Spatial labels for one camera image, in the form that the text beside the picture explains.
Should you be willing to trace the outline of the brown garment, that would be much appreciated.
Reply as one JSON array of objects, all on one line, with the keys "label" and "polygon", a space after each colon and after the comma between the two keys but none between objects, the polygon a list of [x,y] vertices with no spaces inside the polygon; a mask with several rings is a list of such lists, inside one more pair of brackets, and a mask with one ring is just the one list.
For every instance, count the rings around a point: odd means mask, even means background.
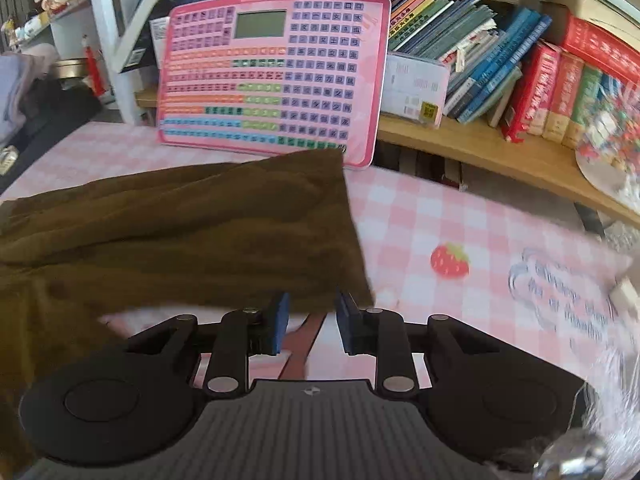
[{"label": "brown garment", "polygon": [[17,421],[37,379],[113,339],[104,316],[258,307],[324,312],[373,295],[337,150],[97,180],[1,206],[1,474],[34,457]]}]

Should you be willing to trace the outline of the white small box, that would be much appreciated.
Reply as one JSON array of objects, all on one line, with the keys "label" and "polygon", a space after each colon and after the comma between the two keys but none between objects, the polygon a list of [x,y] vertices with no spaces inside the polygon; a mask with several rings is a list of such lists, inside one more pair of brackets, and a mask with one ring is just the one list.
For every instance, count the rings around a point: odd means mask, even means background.
[{"label": "white small box", "polygon": [[383,113],[438,128],[442,121],[450,69],[444,63],[389,53],[383,82]]}]

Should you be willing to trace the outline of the pink learning tablet board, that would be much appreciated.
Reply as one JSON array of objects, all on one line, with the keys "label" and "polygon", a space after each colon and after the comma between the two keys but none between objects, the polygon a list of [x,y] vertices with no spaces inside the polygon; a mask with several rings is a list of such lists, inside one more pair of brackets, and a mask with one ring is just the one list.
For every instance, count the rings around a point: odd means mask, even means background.
[{"label": "pink learning tablet board", "polygon": [[203,0],[169,14],[160,143],[373,159],[390,0]]}]

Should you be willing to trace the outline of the row of red dictionaries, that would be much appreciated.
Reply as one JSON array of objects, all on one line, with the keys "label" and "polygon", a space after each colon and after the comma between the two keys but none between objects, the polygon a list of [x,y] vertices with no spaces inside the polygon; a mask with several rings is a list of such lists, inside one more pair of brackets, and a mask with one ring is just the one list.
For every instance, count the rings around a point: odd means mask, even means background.
[{"label": "row of red dictionaries", "polygon": [[547,38],[529,51],[500,120],[503,137],[520,143],[529,134],[574,148],[604,76],[639,81],[639,40],[623,40],[562,8]]}]

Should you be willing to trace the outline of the stack of blue books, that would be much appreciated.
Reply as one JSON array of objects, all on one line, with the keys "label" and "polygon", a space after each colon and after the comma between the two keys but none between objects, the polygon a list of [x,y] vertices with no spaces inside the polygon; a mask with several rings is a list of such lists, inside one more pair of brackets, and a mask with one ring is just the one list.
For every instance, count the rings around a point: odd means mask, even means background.
[{"label": "stack of blue books", "polygon": [[440,67],[447,84],[440,114],[469,120],[550,23],[517,1],[407,0],[392,12],[387,51]]}]

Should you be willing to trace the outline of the clear bag of candies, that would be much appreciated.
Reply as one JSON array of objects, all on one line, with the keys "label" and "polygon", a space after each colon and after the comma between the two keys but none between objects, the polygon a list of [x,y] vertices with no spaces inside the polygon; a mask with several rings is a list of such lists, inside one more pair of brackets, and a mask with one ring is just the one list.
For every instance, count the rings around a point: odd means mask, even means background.
[{"label": "clear bag of candies", "polygon": [[639,213],[639,84],[605,76],[575,150],[578,168],[597,190]]}]

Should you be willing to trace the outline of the red tassel ornament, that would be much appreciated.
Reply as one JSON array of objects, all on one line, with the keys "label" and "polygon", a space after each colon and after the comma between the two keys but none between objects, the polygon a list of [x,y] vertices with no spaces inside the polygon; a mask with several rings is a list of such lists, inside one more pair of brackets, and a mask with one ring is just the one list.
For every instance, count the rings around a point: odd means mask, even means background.
[{"label": "red tassel ornament", "polygon": [[96,57],[94,56],[93,50],[90,47],[89,38],[87,35],[82,36],[81,44],[85,50],[88,74],[91,80],[91,88],[93,90],[94,95],[97,98],[99,98],[100,96],[104,95],[105,88],[104,88],[102,76],[99,70],[98,62],[96,62]]}]

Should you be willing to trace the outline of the white wooden bookshelf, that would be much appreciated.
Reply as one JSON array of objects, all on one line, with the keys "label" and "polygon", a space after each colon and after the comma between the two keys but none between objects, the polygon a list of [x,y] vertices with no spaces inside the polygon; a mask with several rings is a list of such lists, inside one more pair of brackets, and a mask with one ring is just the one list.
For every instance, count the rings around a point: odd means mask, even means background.
[{"label": "white wooden bookshelf", "polygon": [[613,219],[638,214],[597,190],[562,146],[506,142],[480,122],[382,110],[393,73],[388,0],[203,0],[169,14],[152,99],[160,143],[253,155],[338,148],[372,164],[375,145],[447,157],[541,188]]}]

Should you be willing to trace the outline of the metal round tin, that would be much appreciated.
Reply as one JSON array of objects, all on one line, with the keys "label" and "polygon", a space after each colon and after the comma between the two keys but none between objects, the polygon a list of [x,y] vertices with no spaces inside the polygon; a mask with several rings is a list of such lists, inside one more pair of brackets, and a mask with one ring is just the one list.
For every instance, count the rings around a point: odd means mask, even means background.
[{"label": "metal round tin", "polygon": [[50,75],[56,79],[84,79],[89,76],[88,61],[85,58],[58,60],[51,65]]}]

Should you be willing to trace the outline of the lavender cloth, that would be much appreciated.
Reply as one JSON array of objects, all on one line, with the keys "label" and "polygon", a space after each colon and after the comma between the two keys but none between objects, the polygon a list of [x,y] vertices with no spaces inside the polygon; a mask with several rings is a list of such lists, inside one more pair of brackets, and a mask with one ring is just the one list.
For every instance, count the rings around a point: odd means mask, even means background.
[{"label": "lavender cloth", "polygon": [[1,145],[20,130],[26,120],[20,105],[36,79],[49,73],[60,57],[52,44],[36,44],[22,53],[1,55]]}]

